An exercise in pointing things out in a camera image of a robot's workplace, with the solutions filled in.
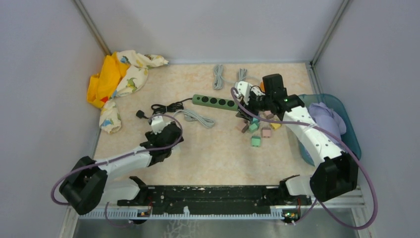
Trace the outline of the green plug adapter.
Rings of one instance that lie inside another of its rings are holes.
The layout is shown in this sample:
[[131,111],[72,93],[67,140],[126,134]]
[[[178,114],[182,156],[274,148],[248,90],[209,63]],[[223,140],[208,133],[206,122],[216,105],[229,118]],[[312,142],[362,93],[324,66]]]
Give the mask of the green plug adapter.
[[260,127],[260,124],[258,122],[251,123],[248,127],[248,132],[254,133],[258,131],[259,127]]
[[253,135],[251,137],[251,146],[252,147],[260,147],[261,146],[261,137]]

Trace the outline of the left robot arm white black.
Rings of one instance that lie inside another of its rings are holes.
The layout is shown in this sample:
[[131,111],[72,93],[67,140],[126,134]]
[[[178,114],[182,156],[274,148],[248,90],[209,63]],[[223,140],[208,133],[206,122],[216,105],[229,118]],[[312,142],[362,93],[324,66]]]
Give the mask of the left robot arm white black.
[[106,203],[132,201],[143,205],[149,198],[145,183],[138,177],[118,178],[163,162],[171,155],[172,148],[183,142],[182,134],[182,128],[170,122],[159,133],[146,132],[147,141],[127,154],[100,160],[85,156],[62,180],[58,191],[79,215]]

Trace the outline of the green long power strip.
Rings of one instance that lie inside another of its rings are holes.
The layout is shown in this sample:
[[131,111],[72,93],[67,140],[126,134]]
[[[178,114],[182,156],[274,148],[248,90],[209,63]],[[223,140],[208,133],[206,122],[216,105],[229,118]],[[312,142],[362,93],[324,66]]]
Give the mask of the green long power strip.
[[210,107],[215,109],[222,109],[228,111],[237,111],[237,104],[230,99],[222,99],[211,96],[204,96],[199,94],[194,94],[192,97],[192,103],[198,106]]

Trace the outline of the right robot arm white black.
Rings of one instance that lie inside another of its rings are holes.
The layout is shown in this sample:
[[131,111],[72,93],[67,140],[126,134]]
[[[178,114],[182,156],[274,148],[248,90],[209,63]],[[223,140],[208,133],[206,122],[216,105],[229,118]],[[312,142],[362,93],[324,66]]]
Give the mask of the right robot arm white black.
[[295,175],[280,181],[281,202],[292,204],[300,195],[326,202],[354,190],[358,166],[351,151],[339,146],[337,139],[316,124],[297,95],[288,95],[280,74],[267,75],[262,82],[263,91],[244,81],[236,82],[231,88],[232,98],[238,105],[237,116],[251,121],[260,119],[260,112],[273,113],[280,124],[296,135],[315,166],[312,175]]

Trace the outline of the yellow plug adapter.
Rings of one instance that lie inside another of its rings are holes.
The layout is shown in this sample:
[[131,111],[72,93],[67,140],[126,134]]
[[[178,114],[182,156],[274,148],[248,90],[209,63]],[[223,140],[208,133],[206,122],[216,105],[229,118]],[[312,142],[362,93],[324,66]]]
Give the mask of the yellow plug adapter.
[[276,131],[276,130],[278,130],[279,128],[281,128],[281,124],[280,123],[270,123],[270,127],[274,130],[274,131]]

